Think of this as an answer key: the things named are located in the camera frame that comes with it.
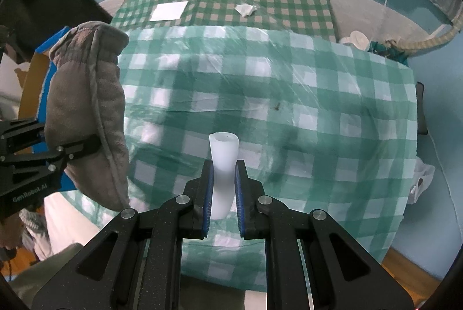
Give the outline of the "person left hand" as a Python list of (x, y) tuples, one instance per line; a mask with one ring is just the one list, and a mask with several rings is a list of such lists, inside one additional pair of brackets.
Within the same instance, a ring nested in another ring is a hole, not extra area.
[(23, 223), (18, 213), (1, 220), (0, 247), (8, 250), (17, 248), (22, 243)]

